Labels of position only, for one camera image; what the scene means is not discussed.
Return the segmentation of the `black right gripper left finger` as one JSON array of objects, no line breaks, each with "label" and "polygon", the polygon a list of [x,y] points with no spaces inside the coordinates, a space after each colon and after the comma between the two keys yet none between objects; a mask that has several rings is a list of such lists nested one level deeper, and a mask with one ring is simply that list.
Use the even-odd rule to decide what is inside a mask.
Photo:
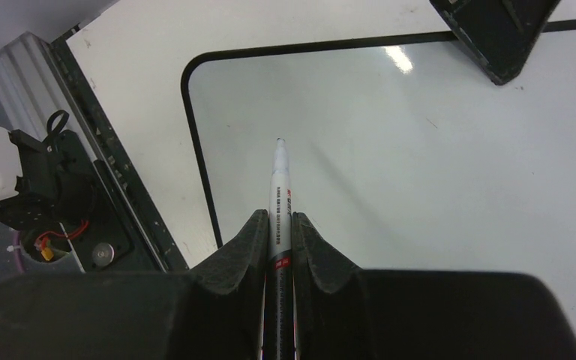
[{"label": "black right gripper left finger", "polygon": [[0,284],[0,359],[256,359],[269,216],[186,272],[35,274]]}]

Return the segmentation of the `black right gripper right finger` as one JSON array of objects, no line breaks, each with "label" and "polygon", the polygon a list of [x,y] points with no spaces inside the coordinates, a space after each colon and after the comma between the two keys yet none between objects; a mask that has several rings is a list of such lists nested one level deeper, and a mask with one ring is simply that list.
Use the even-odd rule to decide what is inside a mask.
[{"label": "black right gripper right finger", "polygon": [[299,359],[576,359],[553,293],[528,274],[365,269],[292,216]]}]

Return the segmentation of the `black framed whiteboard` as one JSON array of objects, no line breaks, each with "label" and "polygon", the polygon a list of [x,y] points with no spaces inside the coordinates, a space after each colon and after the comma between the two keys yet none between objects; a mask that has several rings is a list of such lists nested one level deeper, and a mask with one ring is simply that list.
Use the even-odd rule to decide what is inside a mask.
[{"label": "black framed whiteboard", "polygon": [[224,241],[292,207],[364,268],[534,275],[576,331],[576,30],[494,85],[454,41],[202,62],[185,81]]}]

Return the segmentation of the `white marker pen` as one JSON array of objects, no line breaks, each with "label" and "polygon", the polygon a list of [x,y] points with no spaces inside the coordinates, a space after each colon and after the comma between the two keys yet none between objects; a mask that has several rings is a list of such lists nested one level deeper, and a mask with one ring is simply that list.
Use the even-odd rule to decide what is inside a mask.
[{"label": "white marker pen", "polygon": [[279,138],[274,151],[268,206],[263,359],[295,358],[292,213],[287,144]]}]

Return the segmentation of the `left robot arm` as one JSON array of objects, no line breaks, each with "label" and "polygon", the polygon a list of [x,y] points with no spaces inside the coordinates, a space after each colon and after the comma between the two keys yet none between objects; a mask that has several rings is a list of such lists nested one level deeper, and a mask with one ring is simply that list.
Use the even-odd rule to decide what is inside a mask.
[{"label": "left robot arm", "polygon": [[[434,1],[433,8],[490,81],[503,86],[524,68],[556,1]],[[0,223],[15,230],[65,222],[84,228],[98,185],[70,118],[58,109],[46,136],[0,127]]]}]

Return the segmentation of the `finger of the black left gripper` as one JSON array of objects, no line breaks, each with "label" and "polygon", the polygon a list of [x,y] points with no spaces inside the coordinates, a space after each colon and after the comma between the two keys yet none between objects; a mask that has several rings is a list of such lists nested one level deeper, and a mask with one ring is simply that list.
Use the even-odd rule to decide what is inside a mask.
[{"label": "finger of the black left gripper", "polygon": [[434,0],[431,5],[492,83],[517,77],[557,0]]}]

